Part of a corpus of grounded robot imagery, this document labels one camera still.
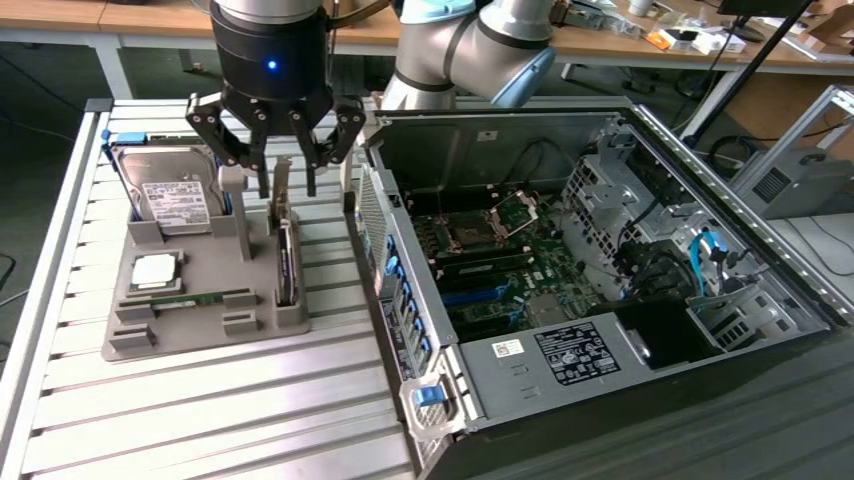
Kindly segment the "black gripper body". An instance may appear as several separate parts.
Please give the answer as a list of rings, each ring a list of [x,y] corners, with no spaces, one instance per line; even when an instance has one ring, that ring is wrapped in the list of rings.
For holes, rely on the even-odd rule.
[[[293,112],[316,126],[332,108],[327,82],[327,15],[289,24],[253,23],[211,12],[223,68],[223,102],[249,127],[265,115],[269,134],[292,134]]]

